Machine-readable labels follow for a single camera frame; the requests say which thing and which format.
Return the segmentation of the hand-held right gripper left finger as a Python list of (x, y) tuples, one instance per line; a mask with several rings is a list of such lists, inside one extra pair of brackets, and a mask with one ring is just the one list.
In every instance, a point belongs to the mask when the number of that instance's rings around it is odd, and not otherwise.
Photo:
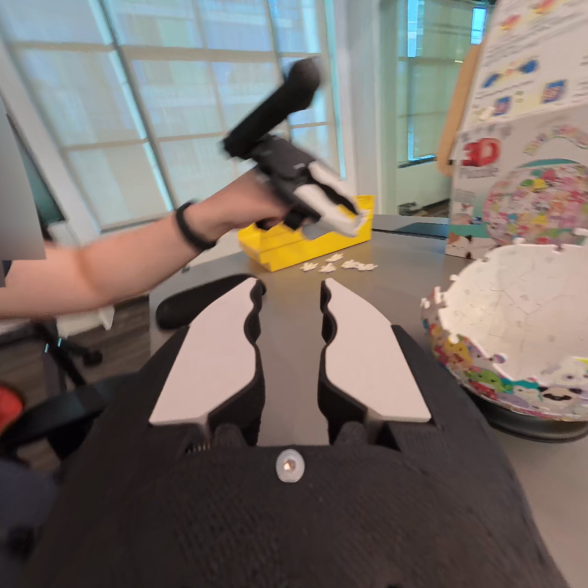
[(152, 426), (195, 424), (205, 433), (233, 424), (258, 433), (265, 379), (257, 341), (265, 285), (229, 277), (196, 290), (198, 310), (149, 417)]

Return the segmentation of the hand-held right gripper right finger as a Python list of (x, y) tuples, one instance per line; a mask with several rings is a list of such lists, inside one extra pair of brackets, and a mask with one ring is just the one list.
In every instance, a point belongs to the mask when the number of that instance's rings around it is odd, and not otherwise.
[(378, 435), (384, 423), (432, 419), (390, 321), (347, 287), (320, 286), (322, 338), (318, 406), (328, 435), (349, 422)]

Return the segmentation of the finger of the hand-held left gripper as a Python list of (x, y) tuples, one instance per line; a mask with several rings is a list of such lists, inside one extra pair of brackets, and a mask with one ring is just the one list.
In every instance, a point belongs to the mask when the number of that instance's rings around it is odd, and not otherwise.
[(315, 160), (309, 164), (309, 174), (314, 184), (324, 192), (333, 205), (343, 206), (351, 214), (360, 213), (355, 193), (331, 168)]
[(301, 229), (305, 238), (319, 238), (330, 232), (356, 238), (368, 219), (367, 211), (360, 209), (357, 199), (346, 192), (305, 184), (296, 188), (294, 195), (305, 212)]

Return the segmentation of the white puzzle pieces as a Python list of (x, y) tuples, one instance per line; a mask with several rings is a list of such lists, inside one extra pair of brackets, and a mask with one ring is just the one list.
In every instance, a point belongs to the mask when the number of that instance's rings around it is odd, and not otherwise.
[(352, 259), (342, 251), (337, 251), (327, 257), (321, 257), (310, 261), (302, 262), (298, 269), (302, 272), (317, 272), (321, 274), (334, 273), (337, 270), (354, 270), (357, 272), (371, 272), (379, 266), (372, 262), (362, 262)]

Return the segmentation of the half-built colourful puzzle ball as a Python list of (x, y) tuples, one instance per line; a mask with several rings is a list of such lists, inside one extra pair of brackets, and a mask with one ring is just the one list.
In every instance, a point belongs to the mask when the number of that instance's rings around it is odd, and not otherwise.
[(587, 229), (580, 245), (517, 238), (420, 303), (433, 356), (475, 397), (587, 422)]

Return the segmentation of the black round ball stand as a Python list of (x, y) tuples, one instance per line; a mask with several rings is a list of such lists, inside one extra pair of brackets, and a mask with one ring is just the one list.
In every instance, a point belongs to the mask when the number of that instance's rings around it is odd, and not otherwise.
[(531, 442), (565, 444), (587, 437), (587, 422), (567, 422), (523, 415), (464, 390), (489, 426), (512, 437)]

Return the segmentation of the person's left forearm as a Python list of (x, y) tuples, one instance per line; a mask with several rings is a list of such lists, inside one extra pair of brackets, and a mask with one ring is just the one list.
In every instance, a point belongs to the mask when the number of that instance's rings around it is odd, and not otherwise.
[(146, 293), (195, 259), (176, 216), (79, 247), (47, 242), (45, 258), (12, 261), (1, 320), (94, 311)]

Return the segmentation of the colourful puzzle box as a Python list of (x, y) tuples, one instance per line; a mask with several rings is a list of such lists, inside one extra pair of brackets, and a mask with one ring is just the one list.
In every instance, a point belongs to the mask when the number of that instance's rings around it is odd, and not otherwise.
[(525, 118), (461, 134), (453, 164), (446, 254), (479, 259), (524, 239), (581, 245), (587, 229), (584, 112)]

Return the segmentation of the person's left hand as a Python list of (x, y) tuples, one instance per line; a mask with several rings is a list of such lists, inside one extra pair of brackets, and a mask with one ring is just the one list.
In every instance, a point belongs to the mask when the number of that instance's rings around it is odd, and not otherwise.
[(279, 224), (289, 210), (262, 174), (249, 171), (195, 205), (189, 223), (207, 241), (213, 241), (260, 221)]

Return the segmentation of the black padded wrist rest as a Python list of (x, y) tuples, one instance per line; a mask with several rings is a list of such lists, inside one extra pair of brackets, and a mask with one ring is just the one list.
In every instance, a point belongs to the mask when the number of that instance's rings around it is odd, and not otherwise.
[(165, 298), (155, 311), (157, 327), (163, 331), (172, 331), (187, 326), (210, 304), (250, 277), (253, 275), (230, 275)]

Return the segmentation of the black wristband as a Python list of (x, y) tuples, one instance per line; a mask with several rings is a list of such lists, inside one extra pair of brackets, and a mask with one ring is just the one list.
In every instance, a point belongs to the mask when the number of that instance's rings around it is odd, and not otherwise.
[(195, 202), (187, 201), (182, 206), (175, 210), (174, 218), (178, 230), (184, 239), (184, 241), (193, 248), (193, 250), (198, 252), (206, 252), (210, 249), (213, 249), (217, 245), (217, 240), (206, 240), (202, 237), (202, 235), (198, 232), (193, 231), (190, 226), (188, 225), (185, 213), (188, 208), (194, 205)]

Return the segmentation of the large grid window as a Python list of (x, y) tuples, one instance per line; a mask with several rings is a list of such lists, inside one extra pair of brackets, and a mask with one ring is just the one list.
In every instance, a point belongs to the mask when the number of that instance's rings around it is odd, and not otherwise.
[(1, 1), (1, 49), (101, 232), (201, 201), (252, 164), (222, 138), (317, 58), (274, 132), (345, 173), (332, 1)]

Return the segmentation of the narrow window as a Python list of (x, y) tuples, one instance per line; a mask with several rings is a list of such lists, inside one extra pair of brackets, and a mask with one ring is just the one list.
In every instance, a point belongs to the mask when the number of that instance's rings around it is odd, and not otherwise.
[(399, 166), (437, 154), (460, 68), (481, 43), (491, 1), (399, 1), (396, 149)]

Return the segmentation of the red orange item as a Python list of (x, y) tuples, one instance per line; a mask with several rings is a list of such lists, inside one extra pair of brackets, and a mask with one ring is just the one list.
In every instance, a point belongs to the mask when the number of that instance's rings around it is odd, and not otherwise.
[(12, 386), (1, 382), (1, 434), (24, 412), (25, 401)]

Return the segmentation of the wooden board with instruction sheet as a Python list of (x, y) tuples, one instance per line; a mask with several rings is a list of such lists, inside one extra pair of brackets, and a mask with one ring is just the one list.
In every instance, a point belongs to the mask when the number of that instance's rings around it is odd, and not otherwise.
[(461, 65), (437, 150), (450, 177), (459, 133), (587, 102), (587, 1), (496, 1)]

